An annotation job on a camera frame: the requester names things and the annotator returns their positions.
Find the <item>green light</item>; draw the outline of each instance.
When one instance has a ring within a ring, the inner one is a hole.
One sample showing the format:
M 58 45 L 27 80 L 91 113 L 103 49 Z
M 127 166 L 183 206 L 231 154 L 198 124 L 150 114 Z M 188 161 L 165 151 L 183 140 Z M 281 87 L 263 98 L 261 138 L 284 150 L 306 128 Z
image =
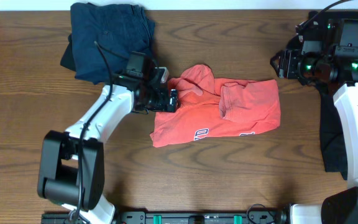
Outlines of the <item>green light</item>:
M 358 68 L 358 63 L 352 63 L 352 67 L 353 67 L 354 69 L 357 69 L 357 68 Z

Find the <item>brown wooden surface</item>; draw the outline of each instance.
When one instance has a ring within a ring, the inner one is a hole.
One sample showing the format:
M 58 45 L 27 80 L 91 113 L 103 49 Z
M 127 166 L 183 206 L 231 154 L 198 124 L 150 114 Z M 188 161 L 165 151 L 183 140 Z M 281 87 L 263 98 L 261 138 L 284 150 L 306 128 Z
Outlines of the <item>brown wooden surface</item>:
M 307 11 L 149 11 L 160 64 L 173 76 L 197 63 L 215 77 L 276 78 L 269 58 Z M 0 12 L 0 223 L 38 223 L 61 210 L 38 197 L 42 139 L 64 131 L 101 86 L 59 66 L 69 12 Z M 265 134 L 152 147 L 154 114 L 125 117 L 105 146 L 104 193 L 116 205 L 149 210 L 246 210 L 253 203 L 321 203 L 346 188 L 325 173 L 319 95 L 277 80 L 281 126 Z

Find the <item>black garment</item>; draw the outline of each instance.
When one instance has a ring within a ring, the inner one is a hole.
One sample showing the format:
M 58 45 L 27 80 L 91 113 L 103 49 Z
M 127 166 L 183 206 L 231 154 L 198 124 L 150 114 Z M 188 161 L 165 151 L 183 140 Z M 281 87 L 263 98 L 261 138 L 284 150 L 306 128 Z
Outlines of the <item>black garment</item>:
M 152 57 L 155 23 L 146 18 L 144 9 L 130 4 L 71 6 L 72 34 L 60 65 L 76 71 L 75 78 L 97 84 L 108 79 L 108 71 L 96 48 L 100 46 L 129 58 L 132 51 Z M 127 59 L 105 52 L 114 72 L 127 65 Z
M 309 12 L 309 19 L 317 12 Z M 358 12 L 325 12 L 319 15 L 316 22 L 319 29 L 326 26 L 328 19 L 358 19 Z M 287 44 L 288 49 L 299 49 L 301 43 L 298 36 L 292 38 Z M 347 180 L 347 157 L 342 124 L 333 97 L 329 95 L 326 85 L 316 85 L 321 96 L 320 118 L 320 148 L 323 155 L 326 172 L 340 172 L 343 179 Z

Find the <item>green indicator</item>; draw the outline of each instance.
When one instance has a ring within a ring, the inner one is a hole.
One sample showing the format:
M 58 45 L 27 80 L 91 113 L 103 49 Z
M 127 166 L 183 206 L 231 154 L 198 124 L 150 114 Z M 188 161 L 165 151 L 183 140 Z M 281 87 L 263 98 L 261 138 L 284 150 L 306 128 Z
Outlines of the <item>green indicator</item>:
M 352 67 L 353 67 L 354 69 L 357 69 L 357 68 L 358 68 L 358 63 L 352 63 Z
M 162 224 L 162 217 L 161 217 L 161 215 L 154 215 L 154 217 L 153 217 L 153 224 Z
M 234 224 L 242 224 L 242 216 L 235 215 L 234 216 Z

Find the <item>wooden tabletop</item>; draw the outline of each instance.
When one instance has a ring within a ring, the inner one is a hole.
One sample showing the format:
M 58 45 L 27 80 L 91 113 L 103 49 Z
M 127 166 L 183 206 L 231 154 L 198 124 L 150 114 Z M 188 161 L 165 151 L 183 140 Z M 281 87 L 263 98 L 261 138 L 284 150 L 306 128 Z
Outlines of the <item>wooden tabletop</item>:
M 269 58 L 308 11 L 149 11 L 158 59 L 170 74 L 208 64 L 215 77 L 277 79 Z M 70 12 L 0 12 L 0 223 L 39 223 L 62 210 L 37 195 L 45 134 L 64 131 L 95 102 L 101 85 L 59 65 Z M 153 210 L 246 210 L 253 203 L 321 203 L 346 188 L 325 173 L 319 95 L 277 79 L 281 126 L 246 137 L 152 147 L 154 114 L 126 116 L 104 150 L 104 193 L 118 206 Z

